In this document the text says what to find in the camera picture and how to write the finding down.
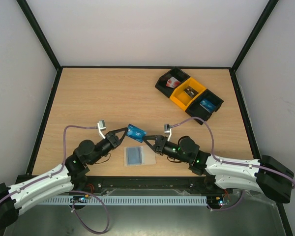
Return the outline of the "blue VIP credit card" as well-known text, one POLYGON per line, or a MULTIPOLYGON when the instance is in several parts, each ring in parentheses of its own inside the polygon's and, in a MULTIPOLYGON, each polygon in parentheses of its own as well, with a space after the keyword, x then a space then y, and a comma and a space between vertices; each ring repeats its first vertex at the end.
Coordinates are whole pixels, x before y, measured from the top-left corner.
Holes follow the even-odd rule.
POLYGON ((140 143, 143 142, 143 137, 147 134, 146 131, 144 131, 144 130, 142 130, 142 129, 140 129, 140 128, 132 125, 132 124, 129 124, 127 126, 127 129, 128 129, 128 131, 126 133, 127 137, 129 137, 129 138, 131 138, 133 140, 136 140, 136 141, 138 141, 140 143))

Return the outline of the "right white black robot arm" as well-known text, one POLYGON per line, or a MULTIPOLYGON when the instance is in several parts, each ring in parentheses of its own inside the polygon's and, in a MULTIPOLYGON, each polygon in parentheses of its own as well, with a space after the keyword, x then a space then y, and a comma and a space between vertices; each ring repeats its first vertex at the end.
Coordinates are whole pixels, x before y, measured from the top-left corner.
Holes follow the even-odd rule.
POLYGON ((155 153, 188 164, 199 176, 208 176, 205 188, 211 193, 220 188, 241 189, 263 193, 283 204, 291 200, 294 173, 271 156, 251 160, 220 157, 201 151, 189 136, 181 137, 177 144, 163 135, 145 136, 143 141, 155 153))

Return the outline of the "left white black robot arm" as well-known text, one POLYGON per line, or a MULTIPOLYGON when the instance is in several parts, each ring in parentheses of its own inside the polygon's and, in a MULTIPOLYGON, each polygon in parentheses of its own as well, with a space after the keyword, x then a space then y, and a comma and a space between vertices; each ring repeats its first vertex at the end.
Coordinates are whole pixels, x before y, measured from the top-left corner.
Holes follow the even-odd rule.
POLYGON ((103 134, 100 127, 97 129, 102 137, 100 142, 83 140, 70 156, 64 156, 63 162, 48 172, 11 186, 0 184, 0 230, 44 200, 83 188, 89 166, 119 147, 128 131, 124 127, 103 134))

